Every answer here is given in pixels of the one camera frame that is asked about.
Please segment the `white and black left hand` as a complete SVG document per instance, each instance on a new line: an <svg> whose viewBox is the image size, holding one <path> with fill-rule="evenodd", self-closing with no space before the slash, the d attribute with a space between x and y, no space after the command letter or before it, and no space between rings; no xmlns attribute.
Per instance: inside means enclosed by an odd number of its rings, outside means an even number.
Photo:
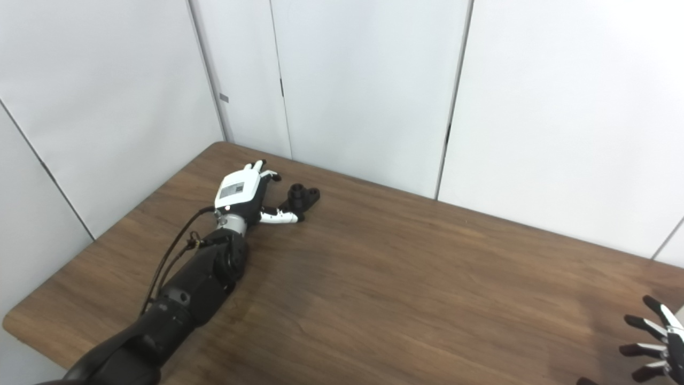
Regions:
<svg viewBox="0 0 684 385"><path fill-rule="evenodd" d="M282 180L276 171L263 171L265 164L265 160L247 163L244 168L224 177L213 203L219 228L244 232L247 227L262 222L275 225L305 220L301 213L264 206L269 183Z"/></svg>

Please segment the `white and black right hand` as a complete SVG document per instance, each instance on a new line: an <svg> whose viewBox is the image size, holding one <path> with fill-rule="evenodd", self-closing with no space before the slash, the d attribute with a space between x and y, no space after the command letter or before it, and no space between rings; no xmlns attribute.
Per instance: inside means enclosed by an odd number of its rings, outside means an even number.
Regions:
<svg viewBox="0 0 684 385"><path fill-rule="evenodd" d="M597 369L577 384L682 384L682 322L653 296L641 300L654 319L611 305L584 307Z"/></svg>

